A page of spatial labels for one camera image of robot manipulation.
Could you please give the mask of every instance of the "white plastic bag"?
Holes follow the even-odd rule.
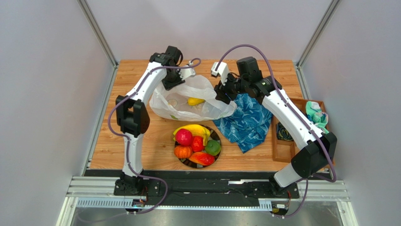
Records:
[[[190,97],[204,99],[205,102],[189,106],[187,101]],[[160,83],[149,105],[158,116],[180,121],[214,120],[234,113],[237,105],[233,101],[226,105],[215,97],[216,92],[210,81],[202,75],[195,75],[169,91]]]

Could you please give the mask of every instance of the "blue towel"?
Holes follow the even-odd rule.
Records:
[[[231,116],[213,122],[231,143],[237,142],[245,153],[265,141],[273,114],[248,94],[239,94],[234,102],[237,109]]]

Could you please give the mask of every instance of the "metal floor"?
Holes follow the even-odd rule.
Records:
[[[299,202],[291,202],[292,213]],[[121,209],[76,208],[84,220],[100,220],[123,213]],[[305,202],[292,218],[272,218],[270,212],[262,211],[209,211],[209,210],[154,210],[143,215],[127,215],[97,224],[87,224],[74,217],[72,226],[342,226],[336,202]]]

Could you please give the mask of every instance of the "toy fruit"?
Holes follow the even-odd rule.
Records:
[[[182,126],[178,129],[176,129],[173,133],[173,135],[176,135],[176,133],[180,130],[180,129],[187,129],[189,130],[193,136],[201,136],[203,137],[203,146],[206,146],[208,144],[208,139],[210,137],[210,131],[201,126],[201,125],[197,125],[197,124],[190,124],[190,125],[186,125],[186,126]]]
[[[205,148],[205,146],[203,146],[203,137],[193,136],[191,148],[192,148],[193,152],[202,151]]]
[[[204,99],[198,99],[198,98],[193,98],[193,97],[188,98],[188,105],[189,106],[198,105],[198,104],[201,104],[203,102],[205,102]]]
[[[221,151],[221,145],[215,140],[210,140],[208,141],[208,145],[205,147],[205,151],[210,155],[216,156]]]
[[[174,139],[183,146],[190,146],[192,143],[192,133],[187,129],[180,129],[174,133]]]
[[[193,153],[189,160],[202,166],[208,166],[215,162],[215,158],[212,155],[203,152]]]
[[[179,159],[187,159],[192,155],[192,148],[189,146],[178,145],[174,148],[174,155]]]

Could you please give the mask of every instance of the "green avocado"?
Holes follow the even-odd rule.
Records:
[[[210,155],[216,156],[221,151],[221,145],[215,140],[210,140],[205,147],[205,151]]]

